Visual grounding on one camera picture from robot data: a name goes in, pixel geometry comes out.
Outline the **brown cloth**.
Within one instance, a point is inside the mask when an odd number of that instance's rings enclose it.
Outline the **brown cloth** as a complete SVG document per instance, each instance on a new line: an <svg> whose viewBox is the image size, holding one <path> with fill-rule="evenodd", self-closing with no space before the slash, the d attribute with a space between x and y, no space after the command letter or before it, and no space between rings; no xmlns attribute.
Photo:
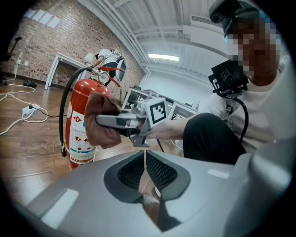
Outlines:
<svg viewBox="0 0 296 237"><path fill-rule="evenodd" d="M99 92L91 92L85 108L85 130L91 145L101 146L102 149L114 147L121 143L118 131L110 127L98 125L97 115L118 115L121 108L113 98Z"/></svg>

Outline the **red fire extinguisher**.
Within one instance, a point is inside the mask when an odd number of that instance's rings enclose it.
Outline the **red fire extinguisher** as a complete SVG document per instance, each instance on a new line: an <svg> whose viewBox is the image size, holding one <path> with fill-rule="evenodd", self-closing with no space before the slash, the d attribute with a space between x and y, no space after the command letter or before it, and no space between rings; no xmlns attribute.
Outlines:
<svg viewBox="0 0 296 237"><path fill-rule="evenodd" d="M90 145L85 130L85 107L91 92L111 97L105 87L108 80L119 88L121 85L111 78L111 71L124 72L113 67L80 68L70 77L62 95L59 111L59 137L62 156L67 159L69 169L93 162L97 147Z"/></svg>

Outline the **person's white shirt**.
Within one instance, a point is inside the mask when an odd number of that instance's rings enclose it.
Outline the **person's white shirt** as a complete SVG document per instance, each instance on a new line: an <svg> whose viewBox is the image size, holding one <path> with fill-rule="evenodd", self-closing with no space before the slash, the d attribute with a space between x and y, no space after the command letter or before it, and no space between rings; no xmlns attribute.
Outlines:
<svg viewBox="0 0 296 237"><path fill-rule="evenodd" d="M252 82L238 99L248 109L249 123L242 146L252 152L261 145L278 139L296 137L296 71L291 63L267 86ZM233 133L241 136L245 114L237 102L213 94L201 112L212 113L225 120Z"/></svg>

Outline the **black chest-mounted device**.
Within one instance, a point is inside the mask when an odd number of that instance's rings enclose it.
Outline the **black chest-mounted device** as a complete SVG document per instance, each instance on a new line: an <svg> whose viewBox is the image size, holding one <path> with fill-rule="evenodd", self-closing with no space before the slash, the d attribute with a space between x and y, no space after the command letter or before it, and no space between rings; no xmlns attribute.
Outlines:
<svg viewBox="0 0 296 237"><path fill-rule="evenodd" d="M238 94L247 90L249 83L242 64L237 60L227 60L213 68L208 76L215 94Z"/></svg>

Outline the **white frame table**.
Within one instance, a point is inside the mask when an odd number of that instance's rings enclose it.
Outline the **white frame table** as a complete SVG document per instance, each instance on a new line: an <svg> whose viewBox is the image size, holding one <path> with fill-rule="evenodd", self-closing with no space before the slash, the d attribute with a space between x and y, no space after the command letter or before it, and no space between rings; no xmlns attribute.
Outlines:
<svg viewBox="0 0 296 237"><path fill-rule="evenodd" d="M78 62L77 60L74 60L71 57L68 57L68 56L58 52L53 60L51 67L50 67L44 90L48 90L48 88L51 87L54 75L56 73L57 66L60 62L70 65L76 69L80 69L80 68L85 67L84 64Z"/></svg>

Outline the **white ceiling air vent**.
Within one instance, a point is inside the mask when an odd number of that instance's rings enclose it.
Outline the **white ceiling air vent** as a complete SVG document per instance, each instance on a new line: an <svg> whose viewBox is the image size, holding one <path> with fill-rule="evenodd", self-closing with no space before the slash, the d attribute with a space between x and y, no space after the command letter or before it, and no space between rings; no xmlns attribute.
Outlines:
<svg viewBox="0 0 296 237"><path fill-rule="evenodd" d="M215 25L220 27L220 24L213 23L209 18L207 17L201 17L197 15L191 15L191 25L197 26L197 23L205 23L209 25Z"/></svg>

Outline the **black stand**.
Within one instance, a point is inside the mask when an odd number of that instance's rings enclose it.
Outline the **black stand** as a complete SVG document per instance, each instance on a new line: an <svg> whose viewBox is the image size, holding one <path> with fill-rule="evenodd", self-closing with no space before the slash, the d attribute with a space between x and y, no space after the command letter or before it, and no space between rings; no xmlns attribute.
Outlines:
<svg viewBox="0 0 296 237"><path fill-rule="evenodd" d="M22 40L22 37L17 37L17 38L15 38L15 41L14 41L14 45L13 45L13 47L12 47L11 50L10 50L9 52L7 52L7 54L6 54L6 61L8 61L8 60L12 57L12 53L13 53L13 51L14 51L16 45L18 44L18 42L19 42L20 40Z"/></svg>

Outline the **row of white wall papers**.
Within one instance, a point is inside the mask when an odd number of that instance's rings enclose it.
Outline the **row of white wall papers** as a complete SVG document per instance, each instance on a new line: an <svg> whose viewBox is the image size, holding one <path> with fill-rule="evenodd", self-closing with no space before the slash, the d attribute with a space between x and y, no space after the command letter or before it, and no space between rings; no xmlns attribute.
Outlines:
<svg viewBox="0 0 296 237"><path fill-rule="evenodd" d="M52 29L54 29L61 21L61 19L57 16L54 16L49 12L46 12L41 9L32 10L29 8L23 16L43 25L46 25L48 27L51 27Z"/></svg>

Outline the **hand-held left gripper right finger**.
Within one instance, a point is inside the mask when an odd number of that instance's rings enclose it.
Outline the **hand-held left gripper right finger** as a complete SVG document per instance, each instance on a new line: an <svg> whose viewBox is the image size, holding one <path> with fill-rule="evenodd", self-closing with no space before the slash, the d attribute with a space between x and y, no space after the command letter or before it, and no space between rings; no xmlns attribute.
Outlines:
<svg viewBox="0 0 296 237"><path fill-rule="evenodd" d="M158 224L148 237L241 237L232 215L237 167L147 151L147 171L160 191Z"/></svg>

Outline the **person's black trousers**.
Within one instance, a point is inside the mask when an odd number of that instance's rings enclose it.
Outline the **person's black trousers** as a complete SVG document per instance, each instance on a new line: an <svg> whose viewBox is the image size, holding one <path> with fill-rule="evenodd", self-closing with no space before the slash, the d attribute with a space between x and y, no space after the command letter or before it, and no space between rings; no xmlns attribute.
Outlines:
<svg viewBox="0 0 296 237"><path fill-rule="evenodd" d="M205 162L236 164L246 151L227 124L211 113L191 118L183 133L185 158Z"/></svg>

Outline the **person's right forearm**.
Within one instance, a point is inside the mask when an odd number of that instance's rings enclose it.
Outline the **person's right forearm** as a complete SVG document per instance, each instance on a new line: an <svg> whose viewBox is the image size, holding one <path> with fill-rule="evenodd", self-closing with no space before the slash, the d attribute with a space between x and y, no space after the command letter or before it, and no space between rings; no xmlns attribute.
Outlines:
<svg viewBox="0 0 296 237"><path fill-rule="evenodd" d="M151 129L146 139L181 140L186 124L195 116L162 122Z"/></svg>

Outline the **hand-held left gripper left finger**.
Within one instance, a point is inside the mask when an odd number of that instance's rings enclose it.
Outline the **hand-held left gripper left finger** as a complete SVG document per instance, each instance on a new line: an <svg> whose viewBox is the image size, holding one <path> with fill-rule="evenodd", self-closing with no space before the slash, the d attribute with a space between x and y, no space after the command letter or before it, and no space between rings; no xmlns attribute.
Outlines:
<svg viewBox="0 0 296 237"><path fill-rule="evenodd" d="M109 184L128 198L124 203L104 181L109 168L118 171L133 160L142 172L143 159L142 151L134 151L81 166L15 208L38 237L157 237L161 231L145 213L138 189L113 175Z"/></svg>

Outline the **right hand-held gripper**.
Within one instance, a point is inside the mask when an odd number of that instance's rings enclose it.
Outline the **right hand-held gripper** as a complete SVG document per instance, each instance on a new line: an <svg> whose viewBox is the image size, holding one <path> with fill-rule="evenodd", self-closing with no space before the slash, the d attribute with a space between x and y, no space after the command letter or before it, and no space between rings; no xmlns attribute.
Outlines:
<svg viewBox="0 0 296 237"><path fill-rule="evenodd" d="M120 135L130 137L134 147L148 147L146 138L152 128L167 119L165 98L150 98L138 101L131 113L96 115L98 125L112 128Z"/></svg>

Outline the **ceiling light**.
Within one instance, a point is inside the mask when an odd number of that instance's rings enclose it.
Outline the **ceiling light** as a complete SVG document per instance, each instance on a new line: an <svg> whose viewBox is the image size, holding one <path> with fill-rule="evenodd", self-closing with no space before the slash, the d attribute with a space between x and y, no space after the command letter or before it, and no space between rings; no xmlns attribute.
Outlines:
<svg viewBox="0 0 296 237"><path fill-rule="evenodd" d="M171 55L162 55L162 54L148 54L149 58L153 58L155 60L170 60L170 61L175 61L178 62L179 61L179 57L178 56L171 56Z"/></svg>

